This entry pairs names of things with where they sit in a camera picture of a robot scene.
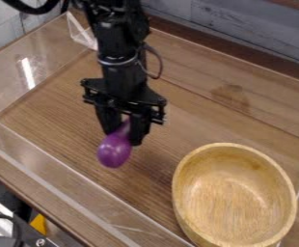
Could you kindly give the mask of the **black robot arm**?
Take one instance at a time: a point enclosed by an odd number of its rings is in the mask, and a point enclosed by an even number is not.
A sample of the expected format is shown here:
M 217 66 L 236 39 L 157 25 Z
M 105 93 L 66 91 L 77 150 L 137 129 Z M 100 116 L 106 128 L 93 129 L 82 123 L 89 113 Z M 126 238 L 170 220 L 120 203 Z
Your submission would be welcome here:
M 149 20 L 140 0 L 72 0 L 85 14 L 96 38 L 100 78 L 81 80 L 84 101 L 94 108 L 105 134 L 122 126 L 129 117 L 128 139 L 138 146 L 152 124 L 161 124 L 166 99 L 148 86 L 158 78 L 146 70 L 146 54 L 154 49 L 145 42 Z

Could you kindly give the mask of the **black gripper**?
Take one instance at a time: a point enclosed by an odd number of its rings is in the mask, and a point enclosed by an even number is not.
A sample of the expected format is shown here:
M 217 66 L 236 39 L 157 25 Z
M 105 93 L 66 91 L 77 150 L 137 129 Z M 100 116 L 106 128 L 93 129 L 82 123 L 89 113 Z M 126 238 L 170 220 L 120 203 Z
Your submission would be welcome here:
M 120 127 L 122 116 L 129 116 L 129 141 L 140 146 L 150 124 L 164 123 L 166 99 L 148 86 L 150 75 L 142 58 L 97 62 L 101 77 L 81 80 L 84 101 L 93 106 L 105 135 Z

